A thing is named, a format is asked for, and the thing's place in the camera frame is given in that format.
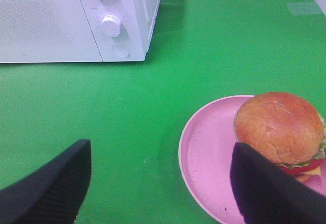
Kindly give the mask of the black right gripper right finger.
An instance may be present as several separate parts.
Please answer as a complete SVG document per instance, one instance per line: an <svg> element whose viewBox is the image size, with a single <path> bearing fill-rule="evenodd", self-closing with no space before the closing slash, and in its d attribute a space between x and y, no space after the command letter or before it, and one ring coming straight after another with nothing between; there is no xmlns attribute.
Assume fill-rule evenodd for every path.
<svg viewBox="0 0 326 224"><path fill-rule="evenodd" d="M325 196L245 143L234 146L230 181L245 223L325 223Z"/></svg>

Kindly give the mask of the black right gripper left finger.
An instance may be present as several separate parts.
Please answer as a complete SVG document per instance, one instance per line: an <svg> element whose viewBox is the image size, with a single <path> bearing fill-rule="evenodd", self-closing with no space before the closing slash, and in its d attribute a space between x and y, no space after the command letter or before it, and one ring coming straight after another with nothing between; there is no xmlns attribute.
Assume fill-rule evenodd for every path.
<svg viewBox="0 0 326 224"><path fill-rule="evenodd" d="M75 223L92 173L91 142L80 139L1 189L1 223Z"/></svg>

